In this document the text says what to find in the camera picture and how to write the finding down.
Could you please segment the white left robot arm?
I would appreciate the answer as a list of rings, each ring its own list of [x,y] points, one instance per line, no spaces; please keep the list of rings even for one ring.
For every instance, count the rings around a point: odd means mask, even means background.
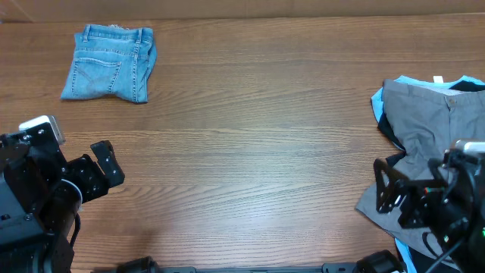
[[[1,270],[69,272],[82,204],[108,194],[125,175],[111,143],[67,161],[45,129],[1,136]]]

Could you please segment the light blue denim jeans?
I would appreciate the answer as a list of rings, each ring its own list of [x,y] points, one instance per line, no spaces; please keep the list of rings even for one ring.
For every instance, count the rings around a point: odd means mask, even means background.
[[[87,24],[74,40],[62,100],[116,96],[147,103],[148,81],[158,55],[153,29]]]

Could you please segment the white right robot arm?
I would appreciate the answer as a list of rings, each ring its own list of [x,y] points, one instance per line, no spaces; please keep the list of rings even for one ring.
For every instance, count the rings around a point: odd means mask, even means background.
[[[429,228],[443,253],[463,272],[484,271],[484,155],[448,150],[432,158],[428,180],[412,180],[385,161],[374,161],[376,210],[401,210],[401,228]]]

